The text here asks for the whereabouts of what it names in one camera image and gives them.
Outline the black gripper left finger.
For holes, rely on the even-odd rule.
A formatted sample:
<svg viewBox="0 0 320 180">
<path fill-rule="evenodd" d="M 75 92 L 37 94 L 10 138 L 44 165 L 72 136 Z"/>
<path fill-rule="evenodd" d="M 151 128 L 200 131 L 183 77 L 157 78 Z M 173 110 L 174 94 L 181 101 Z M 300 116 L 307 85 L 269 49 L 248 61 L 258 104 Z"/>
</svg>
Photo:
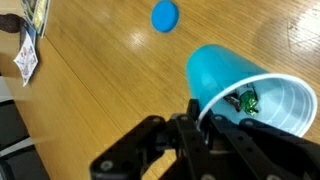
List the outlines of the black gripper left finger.
<svg viewBox="0 0 320 180">
<path fill-rule="evenodd" d="M 176 161 L 161 180 L 200 180 L 210 172 L 210 154 L 195 125 L 199 114 L 199 102 L 190 99 L 187 112 L 173 114 L 168 121 L 146 117 L 93 160 L 91 180 L 141 180 L 167 150 L 175 151 Z"/>
</svg>

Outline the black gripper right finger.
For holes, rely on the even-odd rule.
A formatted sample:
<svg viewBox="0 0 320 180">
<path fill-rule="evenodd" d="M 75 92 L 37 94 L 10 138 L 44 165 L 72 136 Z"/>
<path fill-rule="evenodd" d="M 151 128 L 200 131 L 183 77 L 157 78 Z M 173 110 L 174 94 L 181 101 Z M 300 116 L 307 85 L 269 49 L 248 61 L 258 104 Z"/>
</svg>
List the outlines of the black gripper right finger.
<svg viewBox="0 0 320 180">
<path fill-rule="evenodd" d="M 217 114 L 210 120 L 255 178 L 320 180 L 318 144 L 251 118 L 234 124 Z"/>
</svg>

